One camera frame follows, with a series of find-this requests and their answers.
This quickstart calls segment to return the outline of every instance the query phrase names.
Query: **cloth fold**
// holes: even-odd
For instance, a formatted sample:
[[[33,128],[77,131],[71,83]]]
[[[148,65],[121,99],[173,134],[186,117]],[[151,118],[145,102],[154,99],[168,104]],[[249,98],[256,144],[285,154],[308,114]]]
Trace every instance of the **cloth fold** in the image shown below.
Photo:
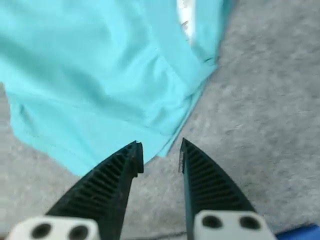
[[[1,1],[14,134],[80,176],[135,140],[145,162],[165,156],[216,68],[230,6],[197,0],[190,46],[172,0]]]

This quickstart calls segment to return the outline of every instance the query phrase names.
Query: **clothing tag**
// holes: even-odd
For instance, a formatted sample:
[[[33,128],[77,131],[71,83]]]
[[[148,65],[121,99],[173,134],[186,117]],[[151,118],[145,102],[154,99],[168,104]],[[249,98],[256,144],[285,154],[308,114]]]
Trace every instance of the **clothing tag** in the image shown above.
[[[195,1],[176,0],[179,21],[190,45],[195,29]]]

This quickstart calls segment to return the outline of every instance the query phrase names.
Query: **turquoise cloth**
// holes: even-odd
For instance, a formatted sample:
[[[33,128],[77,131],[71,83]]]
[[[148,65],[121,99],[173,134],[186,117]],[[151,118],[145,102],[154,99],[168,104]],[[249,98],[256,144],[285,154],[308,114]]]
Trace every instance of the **turquoise cloth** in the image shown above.
[[[23,142],[84,175],[126,144],[165,156],[200,97],[229,0],[0,0],[0,76]]]

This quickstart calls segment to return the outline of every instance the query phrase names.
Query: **blue surface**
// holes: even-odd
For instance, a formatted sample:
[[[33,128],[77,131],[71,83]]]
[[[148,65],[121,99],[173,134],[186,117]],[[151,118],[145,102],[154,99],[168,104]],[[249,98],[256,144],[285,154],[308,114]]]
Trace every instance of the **blue surface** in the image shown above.
[[[320,227],[304,226],[276,236],[278,240],[320,240]]]

